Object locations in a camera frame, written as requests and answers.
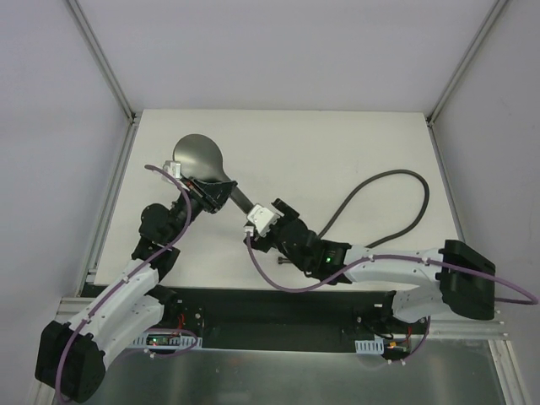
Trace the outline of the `grey shower head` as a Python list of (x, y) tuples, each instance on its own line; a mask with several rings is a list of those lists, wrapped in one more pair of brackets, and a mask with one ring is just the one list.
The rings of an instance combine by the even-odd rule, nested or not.
[[(236, 181), (225, 173), (224, 158), (219, 146), (202, 134), (189, 134), (181, 138), (174, 147), (172, 160), (181, 163), (182, 179)], [(238, 182), (228, 201), (232, 201), (243, 214), (248, 214), (254, 206)]]

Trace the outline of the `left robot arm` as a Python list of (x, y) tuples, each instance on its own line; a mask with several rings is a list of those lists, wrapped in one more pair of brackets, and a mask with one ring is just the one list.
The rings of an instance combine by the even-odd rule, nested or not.
[(40, 335), (35, 378), (64, 400), (86, 402), (116, 358), (150, 327), (179, 322), (176, 297), (161, 281), (173, 268), (175, 247), (202, 213), (217, 213), (235, 181), (173, 182), (180, 196), (169, 207), (149, 204), (141, 212), (140, 239), (118, 278), (68, 321), (51, 321)]

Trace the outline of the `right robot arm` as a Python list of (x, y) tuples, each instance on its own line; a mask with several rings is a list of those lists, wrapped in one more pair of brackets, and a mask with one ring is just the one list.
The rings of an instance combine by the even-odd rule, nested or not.
[(282, 200), (255, 205), (246, 215), (251, 252), (279, 251), (307, 278), (322, 284), (400, 284), (380, 311), (381, 326), (400, 332), (408, 323), (451, 311), (475, 321), (494, 319), (495, 265), (460, 240), (441, 248), (384, 251), (324, 240)]

